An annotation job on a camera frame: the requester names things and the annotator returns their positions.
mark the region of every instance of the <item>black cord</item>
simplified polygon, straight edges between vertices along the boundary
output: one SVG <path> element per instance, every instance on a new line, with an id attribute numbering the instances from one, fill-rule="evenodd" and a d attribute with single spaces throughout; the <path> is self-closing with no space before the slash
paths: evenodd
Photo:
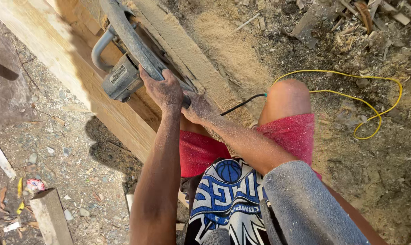
<path id="1" fill-rule="evenodd" d="M 246 103 L 250 102 L 252 99 L 257 98 L 257 97 L 260 97 L 260 96 L 266 96 L 266 97 L 267 97 L 267 94 L 266 94 L 266 93 L 264 93 L 264 94 L 254 95 L 254 96 L 250 97 L 249 99 L 247 99 L 246 101 L 244 101 L 244 102 L 242 102 L 242 103 L 240 103 L 240 104 L 238 104 L 238 105 L 234 106 L 233 108 L 229 109 L 228 111 L 226 111 L 226 112 L 222 113 L 221 115 L 226 115 L 226 114 L 228 114 L 228 113 L 230 113 L 230 112 L 234 111 L 235 109 L 237 109 L 237 108 L 241 107 L 242 105 L 244 105 L 244 104 L 246 104 Z"/>

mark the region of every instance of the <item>blue and white jersey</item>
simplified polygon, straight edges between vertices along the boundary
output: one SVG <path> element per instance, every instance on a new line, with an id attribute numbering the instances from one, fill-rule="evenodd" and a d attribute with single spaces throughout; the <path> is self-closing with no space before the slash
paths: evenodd
<path id="1" fill-rule="evenodd" d="M 217 228 L 229 231 L 231 244 L 269 244 L 260 212 L 260 200 L 267 198 L 262 181 L 243 159 L 208 167 L 196 190 L 185 244 L 202 244 Z"/>

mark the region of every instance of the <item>yellow cord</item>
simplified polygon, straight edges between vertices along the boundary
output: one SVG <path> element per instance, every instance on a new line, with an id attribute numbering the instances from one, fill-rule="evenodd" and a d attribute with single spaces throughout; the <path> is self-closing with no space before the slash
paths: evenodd
<path id="1" fill-rule="evenodd" d="M 382 123 L 382 117 L 381 117 L 381 115 L 382 115 L 382 114 L 385 114 L 385 113 L 387 113 L 387 112 L 389 112 L 389 111 L 391 111 L 394 107 L 396 107 L 396 105 L 397 105 L 397 104 L 399 103 L 399 101 L 400 101 L 400 98 L 402 97 L 402 84 L 401 84 L 398 80 L 396 80 L 396 79 L 394 79 L 394 78 L 383 78 L 383 77 L 374 77 L 374 76 L 355 76 L 355 75 L 348 75 L 348 74 L 345 74 L 345 73 L 341 73 L 341 72 L 338 72 L 338 71 L 327 71 L 327 70 L 299 70 L 299 71 L 293 71 L 293 72 L 287 73 L 287 74 L 285 74 L 285 75 L 283 75 L 283 76 L 280 76 L 279 78 L 277 78 L 277 79 L 273 82 L 273 84 L 275 84 L 277 81 L 279 81 L 280 79 L 282 79 L 282 78 L 284 78 L 284 77 L 286 77 L 286 76 L 288 76 L 288 75 L 291 75 L 291 74 L 294 74 L 294 73 L 298 73 L 298 72 L 331 72 L 331 73 L 340 74 L 340 75 L 343 75 L 343 76 L 348 76 L 348 77 L 353 77 L 353 78 L 377 78 L 377 79 L 386 79 L 386 80 L 390 80 L 390 81 L 393 81 L 393 82 L 397 83 L 397 85 L 399 86 L 399 97 L 397 98 L 396 103 L 394 103 L 394 105 L 393 105 L 392 107 L 390 107 L 390 109 L 388 109 L 388 110 L 386 110 L 386 111 L 383 111 L 383 112 L 381 112 L 381 113 L 378 113 L 378 111 L 377 111 L 373 106 L 371 106 L 371 104 L 369 104 L 369 103 L 367 103 L 366 101 L 364 101 L 363 99 L 360 99 L 360 98 L 357 98 L 357 97 L 345 95 L 345 94 L 342 94 L 342 93 L 339 93 L 339 92 L 335 92 L 335 91 L 332 91 L 332 90 L 315 90 L 315 91 L 310 91 L 310 93 L 317 93 L 317 92 L 331 92 L 331 93 L 335 93 L 335 94 L 338 94 L 338 95 L 341 95 L 341 96 L 344 96 L 344 97 L 348 97 L 348 98 L 353 98 L 353 99 L 359 100 L 359 101 L 365 103 L 368 107 L 370 107 L 370 108 L 376 113 L 376 115 L 374 115 L 374 116 L 372 116 L 371 118 L 367 119 L 367 121 L 372 120 L 372 119 L 374 119 L 374 118 L 376 118 L 376 117 L 379 117 L 379 124 L 378 124 L 378 127 L 376 128 L 376 130 L 375 130 L 375 132 L 374 132 L 373 134 L 371 134 L 371 135 L 368 136 L 368 137 L 363 137 L 363 138 L 361 138 L 361 137 L 356 136 L 356 131 L 361 127 L 361 125 L 364 124 L 363 122 L 360 123 L 360 124 L 355 128 L 355 130 L 353 131 L 353 136 L 354 136 L 356 139 L 359 139 L 359 140 L 366 140 L 366 139 L 370 139 L 371 137 L 375 136 L 375 134 L 376 134 L 376 133 L 379 131 L 379 129 L 381 128 L 381 123 Z"/>

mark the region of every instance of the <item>knee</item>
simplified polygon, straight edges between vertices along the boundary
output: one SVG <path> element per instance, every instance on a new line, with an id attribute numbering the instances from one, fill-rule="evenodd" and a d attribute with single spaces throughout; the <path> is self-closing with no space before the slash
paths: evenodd
<path id="1" fill-rule="evenodd" d="M 270 89 L 268 97 L 270 96 L 291 96 L 291 97 L 308 97 L 309 91 L 305 83 L 296 79 L 286 79 L 276 82 Z"/>

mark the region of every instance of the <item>power planer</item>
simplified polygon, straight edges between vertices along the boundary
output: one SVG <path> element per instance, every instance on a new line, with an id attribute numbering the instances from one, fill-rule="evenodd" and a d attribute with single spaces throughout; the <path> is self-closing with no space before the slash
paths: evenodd
<path id="1" fill-rule="evenodd" d="M 197 92 L 192 82 L 176 69 L 173 61 L 148 30 L 136 20 L 133 12 L 118 0 L 100 0 L 107 14 L 107 30 L 92 49 L 94 65 L 108 73 L 103 81 L 104 91 L 111 99 L 127 102 L 132 93 L 143 86 L 139 64 L 156 81 L 164 80 L 162 71 L 171 70 L 183 90 Z M 101 53 L 113 42 L 124 54 L 115 66 L 101 61 Z M 185 95 L 182 106 L 188 108 L 190 99 Z"/>

